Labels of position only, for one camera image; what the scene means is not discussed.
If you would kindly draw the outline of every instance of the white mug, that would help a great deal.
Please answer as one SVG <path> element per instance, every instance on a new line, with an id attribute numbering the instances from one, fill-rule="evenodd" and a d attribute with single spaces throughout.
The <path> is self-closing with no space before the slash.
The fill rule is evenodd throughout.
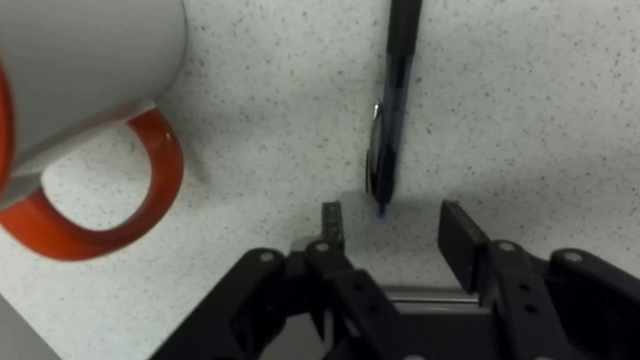
<path id="1" fill-rule="evenodd" d="M 172 205 L 183 159 L 153 101 L 184 56 L 181 0 L 0 1 L 0 223 L 31 250 L 82 260 L 142 237 Z M 140 208 L 106 231 L 59 214 L 44 168 L 105 128 L 127 122 L 151 160 Z"/>

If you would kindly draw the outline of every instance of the table surface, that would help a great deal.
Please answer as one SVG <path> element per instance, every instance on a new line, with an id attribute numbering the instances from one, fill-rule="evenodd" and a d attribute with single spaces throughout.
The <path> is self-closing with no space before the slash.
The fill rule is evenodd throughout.
<path id="1" fill-rule="evenodd" d="M 540 256 L 581 247 L 640 275 L 640 4 L 425 0 L 397 195 L 364 193 L 387 0 L 187 0 L 186 65 L 159 105 L 186 177 L 166 218 L 85 263 L 5 234 L 0 291 L 65 359 L 143 359 L 246 250 L 286 250 L 342 202 L 348 254 L 383 284 L 456 282 L 444 198 Z M 149 166 L 124 127 L 47 170 L 70 218 L 131 214 Z"/>

